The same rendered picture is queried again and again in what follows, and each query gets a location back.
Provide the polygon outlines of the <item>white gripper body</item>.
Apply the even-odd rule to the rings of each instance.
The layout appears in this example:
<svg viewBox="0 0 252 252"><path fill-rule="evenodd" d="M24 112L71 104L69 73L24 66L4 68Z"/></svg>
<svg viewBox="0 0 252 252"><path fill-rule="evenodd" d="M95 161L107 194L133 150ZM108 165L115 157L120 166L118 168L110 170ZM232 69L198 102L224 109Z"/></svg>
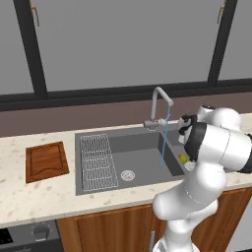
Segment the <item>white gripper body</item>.
<svg viewBox="0 0 252 252"><path fill-rule="evenodd" d="M187 121L187 122L179 122L178 123L178 133L179 133L179 137L178 137L178 142L180 144L184 143L185 140L185 133L186 131L192 126L192 123Z"/></svg>

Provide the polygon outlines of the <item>dark grey oven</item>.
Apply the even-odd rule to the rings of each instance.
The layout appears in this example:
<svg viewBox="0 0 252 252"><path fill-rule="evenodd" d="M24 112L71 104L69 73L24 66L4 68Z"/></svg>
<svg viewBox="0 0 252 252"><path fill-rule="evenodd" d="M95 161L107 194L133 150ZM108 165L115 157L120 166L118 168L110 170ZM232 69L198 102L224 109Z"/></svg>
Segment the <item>dark grey oven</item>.
<svg viewBox="0 0 252 252"><path fill-rule="evenodd" d="M32 228L45 223L51 232L47 240L36 242ZM55 220L0 228L0 252L64 252Z"/></svg>

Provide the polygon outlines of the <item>brown wooden cupboard door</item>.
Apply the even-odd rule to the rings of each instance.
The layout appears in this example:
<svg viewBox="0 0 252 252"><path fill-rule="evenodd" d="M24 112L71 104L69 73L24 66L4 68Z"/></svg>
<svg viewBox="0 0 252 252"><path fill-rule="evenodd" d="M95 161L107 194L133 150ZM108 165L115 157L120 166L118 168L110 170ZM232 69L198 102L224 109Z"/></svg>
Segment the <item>brown wooden cupboard door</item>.
<svg viewBox="0 0 252 252"><path fill-rule="evenodd" d="M82 252L150 252L163 222L151 204L75 218Z"/></svg>
<svg viewBox="0 0 252 252"><path fill-rule="evenodd" d="M194 229L193 243L200 252L225 252L251 199L252 187L224 191L215 214Z"/></svg>

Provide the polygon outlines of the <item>blue water stream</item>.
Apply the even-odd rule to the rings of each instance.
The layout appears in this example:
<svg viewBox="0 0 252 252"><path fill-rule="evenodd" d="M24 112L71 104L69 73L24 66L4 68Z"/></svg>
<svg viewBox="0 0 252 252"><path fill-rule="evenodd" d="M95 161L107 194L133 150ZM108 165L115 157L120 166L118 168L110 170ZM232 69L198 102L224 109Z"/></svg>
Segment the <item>blue water stream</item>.
<svg viewBox="0 0 252 252"><path fill-rule="evenodd" d="M164 162L164 152L165 152L165 140L167 136L167 126L168 126L168 121L169 121L169 113L170 111L170 106L167 106L167 114L165 118L165 127L164 127L164 137L163 137L163 143L162 143L162 150L161 150L161 160L160 160L160 167L163 168L163 162Z"/></svg>

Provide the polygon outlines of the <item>grey oven knob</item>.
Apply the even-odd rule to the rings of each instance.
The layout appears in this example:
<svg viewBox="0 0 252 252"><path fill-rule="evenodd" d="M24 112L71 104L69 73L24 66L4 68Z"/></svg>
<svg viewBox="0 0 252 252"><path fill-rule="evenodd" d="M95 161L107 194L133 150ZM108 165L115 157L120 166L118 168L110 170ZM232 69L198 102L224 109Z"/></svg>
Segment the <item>grey oven knob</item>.
<svg viewBox="0 0 252 252"><path fill-rule="evenodd" d="M37 224L32 228L32 234L36 242L45 241L50 235L51 229L49 225L45 223Z"/></svg>

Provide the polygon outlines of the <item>brown wooden cutting board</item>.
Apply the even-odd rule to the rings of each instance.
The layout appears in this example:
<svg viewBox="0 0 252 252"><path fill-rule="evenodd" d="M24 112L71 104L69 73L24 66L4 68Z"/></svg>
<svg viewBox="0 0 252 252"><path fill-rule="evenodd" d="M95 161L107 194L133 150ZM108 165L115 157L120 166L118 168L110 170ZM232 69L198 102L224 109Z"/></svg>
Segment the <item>brown wooden cutting board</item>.
<svg viewBox="0 0 252 252"><path fill-rule="evenodd" d="M26 182L69 173L68 162L62 142L26 148Z"/></svg>

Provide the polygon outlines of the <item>black window frame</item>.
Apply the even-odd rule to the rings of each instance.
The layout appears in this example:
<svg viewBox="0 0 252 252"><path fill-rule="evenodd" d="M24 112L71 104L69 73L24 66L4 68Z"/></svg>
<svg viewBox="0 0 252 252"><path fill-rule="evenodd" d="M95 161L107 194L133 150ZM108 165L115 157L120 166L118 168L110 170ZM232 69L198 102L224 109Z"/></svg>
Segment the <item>black window frame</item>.
<svg viewBox="0 0 252 252"><path fill-rule="evenodd" d="M0 111L138 101L152 98L155 89L153 85L50 92L44 79L31 4L29 0L12 0L12 2L28 62L33 91L27 94L0 94ZM237 0L227 0L225 4L208 80L163 84L161 87L170 96L188 97L252 92L252 78L222 81L219 79L236 6Z"/></svg>

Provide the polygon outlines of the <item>round silver sink drain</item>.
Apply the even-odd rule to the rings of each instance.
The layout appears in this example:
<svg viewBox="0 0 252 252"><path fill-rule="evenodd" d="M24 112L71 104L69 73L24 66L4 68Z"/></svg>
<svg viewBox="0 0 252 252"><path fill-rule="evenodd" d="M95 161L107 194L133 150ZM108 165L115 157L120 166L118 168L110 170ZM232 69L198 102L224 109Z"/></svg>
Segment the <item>round silver sink drain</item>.
<svg viewBox="0 0 252 252"><path fill-rule="evenodd" d="M132 170L124 170L121 172L121 178L124 181L132 181L135 178L135 173Z"/></svg>

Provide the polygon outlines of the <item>grey sink basin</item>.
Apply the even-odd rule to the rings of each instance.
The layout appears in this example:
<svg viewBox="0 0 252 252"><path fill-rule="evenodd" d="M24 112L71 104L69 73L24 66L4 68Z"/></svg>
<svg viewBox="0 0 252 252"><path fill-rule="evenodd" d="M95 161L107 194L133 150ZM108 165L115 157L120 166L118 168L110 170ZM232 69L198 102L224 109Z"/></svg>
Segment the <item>grey sink basin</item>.
<svg viewBox="0 0 252 252"><path fill-rule="evenodd" d="M116 169L118 187L85 192L82 187L81 137L106 134ZM179 155L184 154L183 146L178 142L178 132L174 124L167 127L163 168L160 167L164 128L150 131L144 127L79 133L75 136L76 194L87 195L105 191L132 188L181 180L186 168ZM132 170L135 178L124 181L121 172Z"/></svg>

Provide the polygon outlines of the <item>grey sink faucet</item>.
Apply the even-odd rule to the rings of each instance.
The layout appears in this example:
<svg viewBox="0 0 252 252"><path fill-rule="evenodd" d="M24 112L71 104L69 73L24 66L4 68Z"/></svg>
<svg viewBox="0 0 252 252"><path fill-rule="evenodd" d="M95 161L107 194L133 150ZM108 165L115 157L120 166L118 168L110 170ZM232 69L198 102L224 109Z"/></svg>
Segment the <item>grey sink faucet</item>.
<svg viewBox="0 0 252 252"><path fill-rule="evenodd" d="M168 117L165 119L157 119L156 117L158 95L167 102L167 109L170 109L173 106L173 100L167 95L167 93L161 87L156 87L153 92L151 118L143 123L144 127L151 131L155 131L158 126L165 126L168 120Z"/></svg>

